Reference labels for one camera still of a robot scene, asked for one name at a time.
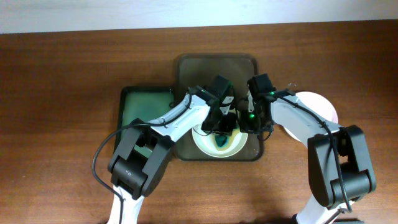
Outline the green and yellow sponge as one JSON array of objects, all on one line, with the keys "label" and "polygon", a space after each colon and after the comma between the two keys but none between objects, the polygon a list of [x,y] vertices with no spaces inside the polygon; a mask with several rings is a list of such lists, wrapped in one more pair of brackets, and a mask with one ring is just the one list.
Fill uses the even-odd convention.
[{"label": "green and yellow sponge", "polygon": [[235,146],[235,139],[239,135],[240,130],[238,128],[233,129],[233,132],[230,136],[228,135],[213,135],[213,142],[215,145],[216,151],[229,151]]}]

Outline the white plate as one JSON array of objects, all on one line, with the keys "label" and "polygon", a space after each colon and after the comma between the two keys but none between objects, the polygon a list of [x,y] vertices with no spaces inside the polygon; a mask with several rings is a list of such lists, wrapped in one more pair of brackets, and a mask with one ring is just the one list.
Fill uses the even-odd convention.
[{"label": "white plate", "polygon": [[327,134],[322,122],[328,125],[332,133],[340,127],[333,105],[317,93],[299,92],[277,102],[274,121],[303,144],[317,134]]},{"label": "white plate", "polygon": [[201,125],[196,125],[192,128],[192,136],[197,147],[206,155],[215,158],[227,158],[237,154],[246,144],[248,134],[240,132],[235,139],[235,146],[229,151],[216,151],[213,142],[214,134],[207,134],[201,129]]}]

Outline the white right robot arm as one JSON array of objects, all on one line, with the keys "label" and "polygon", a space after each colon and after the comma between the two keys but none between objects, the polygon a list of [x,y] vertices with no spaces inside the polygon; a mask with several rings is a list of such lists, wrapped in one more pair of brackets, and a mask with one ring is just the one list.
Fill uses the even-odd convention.
[{"label": "white right robot arm", "polygon": [[292,223],[333,223],[375,191],[377,181],[363,130],[343,127],[303,104],[290,90],[248,92],[249,116],[257,132],[279,124],[307,148],[312,195]]}]

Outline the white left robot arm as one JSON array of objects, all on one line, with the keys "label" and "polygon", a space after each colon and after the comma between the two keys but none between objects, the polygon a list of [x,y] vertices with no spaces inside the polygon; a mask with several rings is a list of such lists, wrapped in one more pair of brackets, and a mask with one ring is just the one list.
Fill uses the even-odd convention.
[{"label": "white left robot arm", "polygon": [[166,114],[148,122],[136,118],[113,133],[124,133],[108,164],[110,189],[119,200],[119,223],[137,222],[143,200],[163,178],[172,148],[181,137],[198,125],[207,133],[220,131],[230,89],[189,88]]}]

